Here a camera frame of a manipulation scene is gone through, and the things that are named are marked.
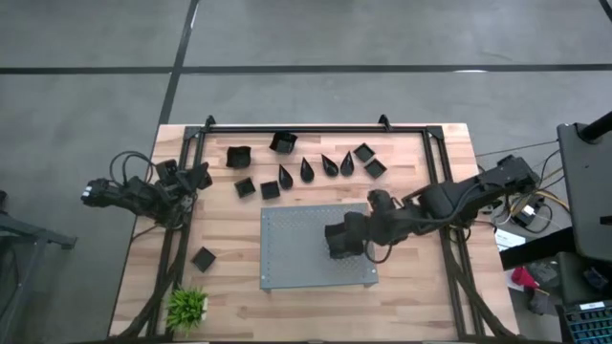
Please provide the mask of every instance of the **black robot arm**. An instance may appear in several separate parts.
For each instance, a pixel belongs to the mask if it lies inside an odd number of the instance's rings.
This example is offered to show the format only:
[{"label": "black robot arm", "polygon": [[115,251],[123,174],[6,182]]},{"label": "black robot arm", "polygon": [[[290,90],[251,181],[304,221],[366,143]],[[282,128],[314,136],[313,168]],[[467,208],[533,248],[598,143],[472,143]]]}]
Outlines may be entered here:
[{"label": "black robot arm", "polygon": [[90,181],[80,199],[88,206],[118,206],[151,218],[158,226],[177,228],[183,224],[184,214],[193,207],[197,189],[212,185],[208,163],[181,170],[175,160],[169,160],[155,164],[155,169],[159,179],[154,183],[139,177],[124,183],[104,178]]},{"label": "black robot arm", "polygon": [[401,203],[384,190],[372,190],[367,197],[370,216],[349,212],[343,223],[325,227],[330,256],[363,254],[369,242],[393,246],[410,233],[424,235],[448,225],[468,226],[478,209],[504,195],[531,192],[537,182],[537,174],[522,158],[509,156],[495,168],[462,182],[428,185]]}]

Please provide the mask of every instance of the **gray perforated board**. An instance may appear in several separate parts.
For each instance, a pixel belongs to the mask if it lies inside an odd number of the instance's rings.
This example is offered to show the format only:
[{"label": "gray perforated board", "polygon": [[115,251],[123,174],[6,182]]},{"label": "gray perforated board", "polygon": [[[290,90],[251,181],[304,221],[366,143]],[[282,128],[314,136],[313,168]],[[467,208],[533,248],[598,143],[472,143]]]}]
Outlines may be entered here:
[{"label": "gray perforated board", "polygon": [[364,255],[329,257],[325,226],[343,222],[348,211],[365,214],[367,204],[262,208],[261,289],[378,283],[376,268]]}]

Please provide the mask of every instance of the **wooden table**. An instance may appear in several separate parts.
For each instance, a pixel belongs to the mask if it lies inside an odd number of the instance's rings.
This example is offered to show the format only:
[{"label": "wooden table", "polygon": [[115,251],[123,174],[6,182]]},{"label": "wooden table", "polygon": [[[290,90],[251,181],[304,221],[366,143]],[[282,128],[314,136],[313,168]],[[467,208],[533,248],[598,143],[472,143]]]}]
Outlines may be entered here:
[{"label": "wooden table", "polygon": [[[454,180],[478,171],[466,124],[442,124]],[[178,159],[183,125],[160,127],[153,161]],[[268,148],[271,134],[207,134],[204,158],[213,186],[200,191],[188,244],[183,285],[202,287],[210,295],[208,318],[188,340],[422,340],[455,339],[448,282],[437,233],[410,236],[394,247],[391,258],[378,266],[380,281],[371,288],[342,286],[273,290],[259,288],[260,210],[265,206],[364,203],[368,190],[384,188],[398,198],[429,184],[422,138],[415,134],[300,134],[289,156]],[[373,181],[355,159],[350,178],[326,177],[320,154],[341,162],[361,143],[376,151],[388,170]],[[251,167],[225,167],[228,146],[252,147]],[[316,172],[305,184],[299,166],[305,157]],[[442,168],[436,155],[439,179]],[[294,177],[294,187],[281,197],[262,201],[259,184],[277,179],[282,163]],[[252,177],[257,193],[238,199],[233,184]],[[136,232],[152,225],[139,219]],[[154,288],[163,231],[156,229],[135,241],[128,252],[110,334],[120,333],[142,308]],[[206,246],[216,256],[202,273],[189,259]],[[503,324],[517,333],[501,261],[488,226],[474,226],[468,242],[478,291]],[[386,248],[377,248],[377,257]],[[465,295],[462,304],[470,323]],[[159,328],[164,330],[165,313]],[[179,334],[175,339],[184,339]]]}]

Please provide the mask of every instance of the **gray floor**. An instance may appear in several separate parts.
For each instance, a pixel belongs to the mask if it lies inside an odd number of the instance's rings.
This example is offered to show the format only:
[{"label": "gray floor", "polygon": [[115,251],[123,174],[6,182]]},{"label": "gray floor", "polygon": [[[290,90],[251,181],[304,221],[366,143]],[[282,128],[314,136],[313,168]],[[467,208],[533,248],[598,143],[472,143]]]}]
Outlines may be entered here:
[{"label": "gray floor", "polygon": [[[171,66],[188,5],[0,0],[0,67]],[[185,64],[610,63],[610,37],[597,0],[202,0]],[[134,216],[78,197],[119,151],[150,152],[168,79],[0,75],[9,211],[79,237],[72,252],[47,252],[15,342],[105,337]],[[479,154],[552,140],[559,123],[601,116],[611,89],[609,72],[183,75],[169,122],[372,122],[379,114],[466,122]],[[555,149],[515,153],[536,165]],[[562,183],[552,190],[566,198]],[[528,313],[521,295],[513,300],[522,333],[559,339],[554,317]]]}]

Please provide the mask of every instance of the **potted plant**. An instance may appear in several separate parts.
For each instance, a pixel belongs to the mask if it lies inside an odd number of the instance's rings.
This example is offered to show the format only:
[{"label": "potted plant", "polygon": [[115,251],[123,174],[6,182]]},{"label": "potted plant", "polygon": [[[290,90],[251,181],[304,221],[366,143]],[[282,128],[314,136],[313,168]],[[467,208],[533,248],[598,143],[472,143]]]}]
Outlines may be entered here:
[{"label": "potted plant", "polygon": [[189,334],[206,319],[208,295],[201,290],[177,289],[170,295],[166,326],[175,332]]}]

